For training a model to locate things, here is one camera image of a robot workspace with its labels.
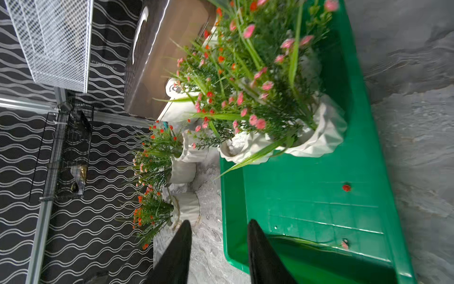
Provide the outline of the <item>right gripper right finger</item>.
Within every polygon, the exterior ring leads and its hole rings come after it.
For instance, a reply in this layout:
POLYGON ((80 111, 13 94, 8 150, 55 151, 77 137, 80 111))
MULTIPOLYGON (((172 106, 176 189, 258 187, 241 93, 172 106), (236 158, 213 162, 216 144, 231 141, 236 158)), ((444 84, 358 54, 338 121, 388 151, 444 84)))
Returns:
POLYGON ((254 219, 248 223, 247 243, 249 274, 252 284, 297 283, 254 219))

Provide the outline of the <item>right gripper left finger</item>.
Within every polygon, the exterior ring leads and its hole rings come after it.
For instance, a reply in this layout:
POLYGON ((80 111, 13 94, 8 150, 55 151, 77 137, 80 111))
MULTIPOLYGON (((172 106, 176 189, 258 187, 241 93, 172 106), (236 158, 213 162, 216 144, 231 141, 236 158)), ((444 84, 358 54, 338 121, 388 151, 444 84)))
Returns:
POLYGON ((184 220, 174 238, 150 271, 145 284, 186 284, 189 277, 192 229, 184 220))

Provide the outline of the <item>red flower pot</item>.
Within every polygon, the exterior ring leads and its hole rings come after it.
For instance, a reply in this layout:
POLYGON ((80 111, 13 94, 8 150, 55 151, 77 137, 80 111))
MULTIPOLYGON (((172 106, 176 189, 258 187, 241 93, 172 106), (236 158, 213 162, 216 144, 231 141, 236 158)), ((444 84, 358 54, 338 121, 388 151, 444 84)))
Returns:
POLYGON ((138 206, 134 208, 130 220, 137 231, 140 248, 146 250, 165 227, 176 230, 185 221, 195 227, 200 219, 201 208, 196 194, 184 192, 170 195, 170 201, 166 201, 162 193, 148 189, 138 195, 138 206))

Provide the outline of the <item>green grass pot back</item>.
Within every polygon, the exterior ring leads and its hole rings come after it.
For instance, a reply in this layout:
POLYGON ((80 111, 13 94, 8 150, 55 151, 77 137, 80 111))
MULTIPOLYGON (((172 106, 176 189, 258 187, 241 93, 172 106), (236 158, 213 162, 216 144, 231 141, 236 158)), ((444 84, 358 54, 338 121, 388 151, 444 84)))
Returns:
POLYGON ((149 133, 139 136, 141 145, 151 151, 170 154, 182 162, 200 163, 207 157, 209 150, 202 146, 195 130, 188 129, 187 124, 164 130, 163 121, 156 121, 149 127, 149 133))

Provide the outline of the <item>green plant pot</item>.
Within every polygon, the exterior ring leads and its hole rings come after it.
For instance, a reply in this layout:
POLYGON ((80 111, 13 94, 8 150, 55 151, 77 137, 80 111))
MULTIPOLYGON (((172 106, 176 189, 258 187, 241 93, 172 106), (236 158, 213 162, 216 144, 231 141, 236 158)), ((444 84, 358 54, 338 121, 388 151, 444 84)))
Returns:
POLYGON ((265 63, 271 92, 268 146, 260 152, 319 157, 342 143, 346 122, 342 111, 322 92, 316 48, 329 33, 338 1, 256 1, 252 47, 265 63))

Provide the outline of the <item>pink flower pot front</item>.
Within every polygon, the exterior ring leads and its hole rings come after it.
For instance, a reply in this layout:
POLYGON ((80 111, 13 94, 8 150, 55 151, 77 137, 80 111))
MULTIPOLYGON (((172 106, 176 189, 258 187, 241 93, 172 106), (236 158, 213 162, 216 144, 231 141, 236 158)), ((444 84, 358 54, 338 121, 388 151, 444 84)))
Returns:
POLYGON ((170 88, 168 103, 193 105, 211 104, 213 100, 225 101, 229 84, 240 71, 234 58, 236 27, 230 31, 233 9, 216 7, 215 23, 203 28, 202 37, 188 45, 178 44, 182 55, 177 69, 167 86, 170 88))

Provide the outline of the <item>pink flower pot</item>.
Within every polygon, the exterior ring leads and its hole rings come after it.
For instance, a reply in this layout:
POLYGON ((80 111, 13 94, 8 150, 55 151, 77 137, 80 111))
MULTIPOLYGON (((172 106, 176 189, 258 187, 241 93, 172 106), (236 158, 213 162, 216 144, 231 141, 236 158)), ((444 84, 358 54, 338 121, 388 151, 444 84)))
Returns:
POLYGON ((182 162, 170 154, 145 149, 138 151, 132 161, 136 186, 162 189, 169 184, 193 182, 196 164, 182 162))
POLYGON ((229 84, 240 71, 234 58, 236 27, 230 31, 233 9, 216 7, 215 23, 203 28, 202 37, 188 45, 178 44, 182 55, 177 69, 167 86, 170 88, 168 103, 193 105, 211 104, 213 100, 225 101, 229 84))

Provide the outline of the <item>pink flower pot back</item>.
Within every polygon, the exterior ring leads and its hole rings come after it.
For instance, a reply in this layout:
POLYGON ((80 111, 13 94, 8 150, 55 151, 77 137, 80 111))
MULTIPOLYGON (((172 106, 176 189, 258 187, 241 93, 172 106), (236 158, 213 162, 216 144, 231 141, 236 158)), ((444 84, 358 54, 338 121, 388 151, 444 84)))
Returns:
POLYGON ((162 189, 169 184, 193 182, 196 164, 182 162, 170 154, 145 149, 138 151, 132 161, 136 186, 162 189))

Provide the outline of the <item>brown lidded storage box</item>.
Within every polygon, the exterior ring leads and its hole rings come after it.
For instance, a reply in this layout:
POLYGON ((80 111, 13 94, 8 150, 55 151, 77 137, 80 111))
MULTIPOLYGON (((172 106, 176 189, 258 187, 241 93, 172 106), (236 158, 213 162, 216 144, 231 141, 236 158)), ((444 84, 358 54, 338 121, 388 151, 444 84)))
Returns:
POLYGON ((124 110, 158 118, 170 99, 166 86, 177 71, 183 46, 211 30, 216 7, 209 1, 144 1, 127 59, 124 110))

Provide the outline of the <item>green plastic tray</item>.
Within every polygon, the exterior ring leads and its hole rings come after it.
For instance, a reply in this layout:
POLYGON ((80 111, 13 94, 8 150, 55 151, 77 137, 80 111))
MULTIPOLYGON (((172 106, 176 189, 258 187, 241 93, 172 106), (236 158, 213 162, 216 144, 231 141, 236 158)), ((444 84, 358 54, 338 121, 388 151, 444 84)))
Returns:
POLYGON ((253 219, 301 284, 414 284, 344 2, 330 29, 322 79, 345 111, 344 142, 319 158, 285 154, 237 170, 221 160, 224 255, 249 271, 253 219))

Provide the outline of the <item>white mesh wall basket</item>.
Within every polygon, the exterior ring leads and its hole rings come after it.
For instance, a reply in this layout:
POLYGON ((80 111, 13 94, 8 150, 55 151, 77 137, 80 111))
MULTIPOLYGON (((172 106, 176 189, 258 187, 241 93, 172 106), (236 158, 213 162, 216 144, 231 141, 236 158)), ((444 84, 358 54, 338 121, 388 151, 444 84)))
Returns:
POLYGON ((34 82, 85 93, 93 1, 6 1, 34 82))

